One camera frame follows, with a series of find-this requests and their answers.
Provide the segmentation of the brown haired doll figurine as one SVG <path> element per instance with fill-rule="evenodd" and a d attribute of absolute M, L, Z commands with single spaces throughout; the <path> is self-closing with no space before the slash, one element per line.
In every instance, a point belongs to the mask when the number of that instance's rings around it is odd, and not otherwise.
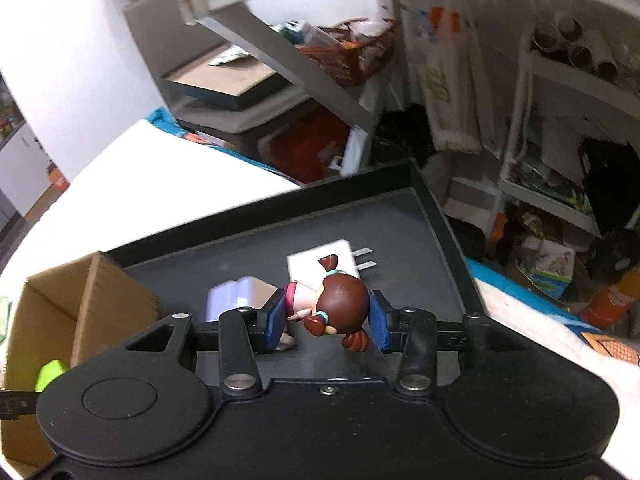
<path fill-rule="evenodd" d="M 365 352 L 369 336 L 363 328 L 369 313 L 369 292 L 360 278 L 330 271 L 320 288 L 299 282 L 285 287 L 286 313 L 291 322 L 302 322 L 315 337 L 341 335 L 350 352 Z"/>

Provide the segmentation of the brown cardboard box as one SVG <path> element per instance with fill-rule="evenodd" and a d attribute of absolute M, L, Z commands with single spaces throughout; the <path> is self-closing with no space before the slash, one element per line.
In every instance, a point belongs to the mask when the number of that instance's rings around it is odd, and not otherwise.
<path fill-rule="evenodd" d="M 111 258 L 95 252 L 28 278 L 14 311 L 3 385 L 35 389 L 40 370 L 74 367 L 154 324 L 160 303 Z"/>

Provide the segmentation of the green hexagonal block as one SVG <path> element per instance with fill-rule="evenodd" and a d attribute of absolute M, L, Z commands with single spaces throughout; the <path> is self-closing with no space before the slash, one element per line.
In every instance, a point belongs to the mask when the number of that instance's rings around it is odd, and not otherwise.
<path fill-rule="evenodd" d="M 67 371 L 68 366 L 61 360 L 55 359 L 47 362 L 40 368 L 35 383 L 35 392 L 43 392 L 50 382 L 53 382 Z"/>

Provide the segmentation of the purple box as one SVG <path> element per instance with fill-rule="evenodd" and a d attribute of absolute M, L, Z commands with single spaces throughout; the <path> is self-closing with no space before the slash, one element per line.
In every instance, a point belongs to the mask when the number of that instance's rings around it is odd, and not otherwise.
<path fill-rule="evenodd" d="M 205 321 L 215 322 L 226 311 L 250 307 L 260 309 L 277 290 L 254 276 L 226 281 L 208 291 Z"/>

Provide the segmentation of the black tray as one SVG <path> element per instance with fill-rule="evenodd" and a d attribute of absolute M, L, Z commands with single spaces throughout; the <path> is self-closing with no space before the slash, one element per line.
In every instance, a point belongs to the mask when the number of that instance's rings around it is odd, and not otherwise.
<path fill-rule="evenodd" d="M 396 309 L 461 323 L 483 314 L 454 233 L 411 162 L 266 198 L 116 247 L 111 258 L 165 313 L 205 316 L 208 293 L 239 278 L 295 286 L 309 309 L 329 271 L 355 274 Z"/>

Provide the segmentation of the white power adapter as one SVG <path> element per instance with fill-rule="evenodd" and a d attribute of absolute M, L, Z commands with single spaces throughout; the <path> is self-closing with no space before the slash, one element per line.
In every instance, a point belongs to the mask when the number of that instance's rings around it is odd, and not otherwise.
<path fill-rule="evenodd" d="M 373 250 L 369 247 L 352 249 L 348 240 L 341 238 L 334 242 L 296 252 L 286 257 L 288 276 L 291 282 L 307 286 L 318 286 L 330 271 L 360 278 L 360 272 L 378 265 L 371 258 Z"/>

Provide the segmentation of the white table cloth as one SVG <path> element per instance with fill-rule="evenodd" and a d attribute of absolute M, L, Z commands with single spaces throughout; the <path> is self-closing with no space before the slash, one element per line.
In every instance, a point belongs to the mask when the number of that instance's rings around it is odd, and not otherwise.
<path fill-rule="evenodd" d="M 141 119 L 81 170 L 29 231 L 1 273 L 2 296 L 18 301 L 32 275 L 297 188 L 284 177 Z M 476 286 L 496 321 L 591 370 L 613 388 L 620 421 L 604 458 L 625 477 L 638 478 L 638 366 L 589 349 L 557 315 L 535 310 L 509 287 L 490 284 L 488 278 Z"/>

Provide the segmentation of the orange cardboard box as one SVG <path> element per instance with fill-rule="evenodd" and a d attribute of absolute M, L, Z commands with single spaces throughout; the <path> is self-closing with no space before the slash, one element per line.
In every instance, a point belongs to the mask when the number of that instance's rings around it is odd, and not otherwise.
<path fill-rule="evenodd" d="M 70 187 L 70 182 L 67 181 L 64 174 L 58 168 L 54 168 L 48 172 L 48 180 L 60 192 L 66 191 Z"/>

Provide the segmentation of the black framed board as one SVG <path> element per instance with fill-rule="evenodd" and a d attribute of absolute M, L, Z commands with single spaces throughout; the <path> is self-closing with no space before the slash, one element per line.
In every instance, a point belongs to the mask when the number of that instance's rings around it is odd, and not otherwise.
<path fill-rule="evenodd" d="M 239 112 L 285 89 L 290 83 L 272 68 L 250 56 L 221 66 L 208 63 L 225 44 L 168 70 L 160 77 L 165 89 L 221 110 Z"/>

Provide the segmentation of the silver package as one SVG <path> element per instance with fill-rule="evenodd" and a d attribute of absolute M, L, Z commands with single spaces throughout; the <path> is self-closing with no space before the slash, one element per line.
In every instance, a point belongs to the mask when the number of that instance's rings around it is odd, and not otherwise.
<path fill-rule="evenodd" d="M 243 58 L 249 58 L 250 54 L 239 46 L 226 47 L 220 51 L 212 60 L 208 63 L 209 66 L 221 66 L 235 61 L 242 60 Z"/>

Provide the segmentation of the red basket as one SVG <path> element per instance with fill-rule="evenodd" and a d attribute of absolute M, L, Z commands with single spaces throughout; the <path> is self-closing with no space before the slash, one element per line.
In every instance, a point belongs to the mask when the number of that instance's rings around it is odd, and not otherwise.
<path fill-rule="evenodd" d="M 394 18 L 354 18 L 318 28 L 297 49 L 342 87 L 359 87 L 392 60 L 399 31 Z"/>

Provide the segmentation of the white shopping bag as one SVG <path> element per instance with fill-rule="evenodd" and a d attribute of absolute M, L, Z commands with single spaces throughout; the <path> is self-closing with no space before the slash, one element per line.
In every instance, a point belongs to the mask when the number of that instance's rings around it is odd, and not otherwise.
<path fill-rule="evenodd" d="M 463 0 L 401 0 L 436 150 L 501 153 L 477 27 Z"/>

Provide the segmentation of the white shelf rack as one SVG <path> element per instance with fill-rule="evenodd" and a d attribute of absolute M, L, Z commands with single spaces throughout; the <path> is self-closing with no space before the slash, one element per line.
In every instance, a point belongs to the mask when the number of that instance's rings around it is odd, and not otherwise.
<path fill-rule="evenodd" d="M 574 185 L 581 185 L 578 148 L 582 140 L 625 143 L 639 139 L 637 133 L 610 133 L 600 121 L 605 113 L 638 122 L 639 98 L 612 82 L 547 58 L 535 49 L 532 33 L 523 32 L 511 125 L 498 181 L 501 192 L 598 236 L 592 214 L 516 182 L 513 168 L 524 159 L 529 144 L 535 144 L 543 164 Z"/>

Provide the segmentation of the grey chair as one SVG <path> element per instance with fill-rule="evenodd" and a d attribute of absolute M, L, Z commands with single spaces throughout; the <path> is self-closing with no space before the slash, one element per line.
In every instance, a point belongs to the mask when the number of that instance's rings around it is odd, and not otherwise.
<path fill-rule="evenodd" d="M 138 0 L 125 20 L 146 68 L 180 125 L 233 141 L 254 142 L 317 107 L 256 58 L 215 65 L 226 40 L 188 25 L 178 0 Z"/>

